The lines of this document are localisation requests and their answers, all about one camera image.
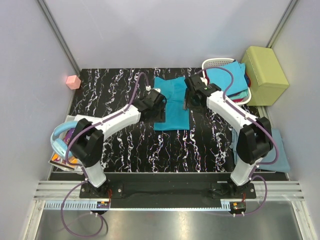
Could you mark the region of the teal t shirt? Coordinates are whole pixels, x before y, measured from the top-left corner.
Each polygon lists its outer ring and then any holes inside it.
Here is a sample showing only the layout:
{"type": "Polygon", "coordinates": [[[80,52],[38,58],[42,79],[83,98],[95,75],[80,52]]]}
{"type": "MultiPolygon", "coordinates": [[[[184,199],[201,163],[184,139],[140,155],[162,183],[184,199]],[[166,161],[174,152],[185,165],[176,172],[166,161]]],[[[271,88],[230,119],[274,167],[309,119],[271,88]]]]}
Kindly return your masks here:
{"type": "Polygon", "coordinates": [[[189,110],[184,110],[186,92],[185,77],[165,80],[155,77],[154,87],[166,97],[165,122],[156,122],[155,131],[189,130],[189,110]]]}

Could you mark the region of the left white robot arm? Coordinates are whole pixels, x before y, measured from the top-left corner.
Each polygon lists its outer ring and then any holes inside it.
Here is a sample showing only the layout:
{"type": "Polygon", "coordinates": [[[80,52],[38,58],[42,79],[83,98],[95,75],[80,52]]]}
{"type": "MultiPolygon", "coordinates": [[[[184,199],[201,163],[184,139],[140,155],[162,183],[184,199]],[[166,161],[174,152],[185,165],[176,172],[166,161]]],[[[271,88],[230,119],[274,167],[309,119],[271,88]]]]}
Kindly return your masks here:
{"type": "Polygon", "coordinates": [[[72,153],[79,160],[95,197],[103,198],[108,193],[107,177],[100,164],[105,140],[139,122],[164,122],[166,104],[167,98],[153,88],[105,118],[83,116],[76,121],[65,156],[68,159],[72,153]]]}

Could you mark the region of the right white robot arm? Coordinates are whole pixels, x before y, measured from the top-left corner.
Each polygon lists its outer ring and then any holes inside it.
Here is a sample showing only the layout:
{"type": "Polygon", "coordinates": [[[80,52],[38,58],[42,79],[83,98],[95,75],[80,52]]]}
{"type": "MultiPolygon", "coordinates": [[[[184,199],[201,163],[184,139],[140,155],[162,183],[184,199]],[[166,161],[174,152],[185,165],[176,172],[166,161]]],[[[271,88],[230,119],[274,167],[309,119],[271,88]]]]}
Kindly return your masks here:
{"type": "Polygon", "coordinates": [[[211,110],[220,115],[237,133],[236,154],[239,157],[230,174],[228,195],[239,198],[251,180],[254,168],[273,149],[272,130],[266,117],[258,118],[232,102],[215,84],[205,84],[198,75],[184,80],[184,107],[195,112],[211,110]]]}

